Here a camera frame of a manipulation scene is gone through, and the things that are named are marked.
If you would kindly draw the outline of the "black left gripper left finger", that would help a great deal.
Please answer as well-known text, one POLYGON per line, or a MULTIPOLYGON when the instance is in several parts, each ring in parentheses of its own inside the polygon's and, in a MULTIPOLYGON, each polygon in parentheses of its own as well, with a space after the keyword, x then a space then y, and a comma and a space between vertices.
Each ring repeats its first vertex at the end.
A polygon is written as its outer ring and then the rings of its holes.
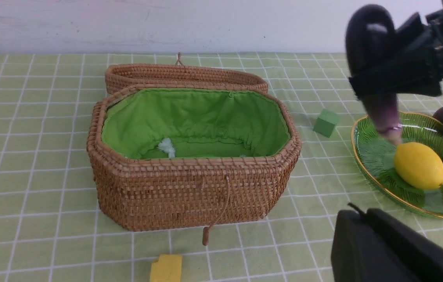
POLYGON ((353 210, 338 213, 331 250, 336 282, 420 282, 353 210))

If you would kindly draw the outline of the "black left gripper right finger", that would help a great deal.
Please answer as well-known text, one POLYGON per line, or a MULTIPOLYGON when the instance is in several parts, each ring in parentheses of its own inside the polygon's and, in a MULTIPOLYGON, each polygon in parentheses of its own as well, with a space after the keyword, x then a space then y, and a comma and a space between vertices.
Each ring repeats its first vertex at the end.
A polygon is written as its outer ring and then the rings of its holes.
POLYGON ((421 282, 443 282, 441 246, 380 209, 368 209, 366 219, 421 282))

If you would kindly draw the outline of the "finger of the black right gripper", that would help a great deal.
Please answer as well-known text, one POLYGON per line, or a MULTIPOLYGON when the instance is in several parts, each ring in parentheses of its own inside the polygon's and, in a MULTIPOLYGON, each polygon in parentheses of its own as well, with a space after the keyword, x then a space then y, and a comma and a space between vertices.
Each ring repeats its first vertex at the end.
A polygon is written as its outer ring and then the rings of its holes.
POLYGON ((396 30, 398 46, 422 46, 427 39, 427 25, 421 20, 420 13, 413 13, 396 30))
POLYGON ((441 94, 443 69, 403 67, 388 69, 349 68, 349 83, 357 98, 386 94, 418 94, 437 97, 441 94))

